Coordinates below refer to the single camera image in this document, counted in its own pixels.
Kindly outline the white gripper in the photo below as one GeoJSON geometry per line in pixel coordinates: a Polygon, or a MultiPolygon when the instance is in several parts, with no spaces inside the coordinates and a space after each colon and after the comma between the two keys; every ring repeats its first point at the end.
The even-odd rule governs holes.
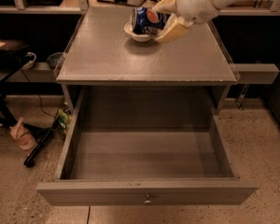
{"type": "Polygon", "coordinates": [[[165,14],[174,13],[163,30],[154,37],[158,43],[177,40],[185,35],[194,23],[209,22],[220,11],[215,0],[160,0],[152,9],[165,14]]]}

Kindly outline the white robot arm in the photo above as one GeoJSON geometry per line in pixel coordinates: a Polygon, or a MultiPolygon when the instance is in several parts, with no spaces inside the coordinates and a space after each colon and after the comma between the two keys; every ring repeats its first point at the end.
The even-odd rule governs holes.
{"type": "Polygon", "coordinates": [[[170,18],[154,40],[168,43],[185,35],[195,24],[204,24],[235,2],[247,0],[160,0],[152,9],[169,14],[170,18]]]}

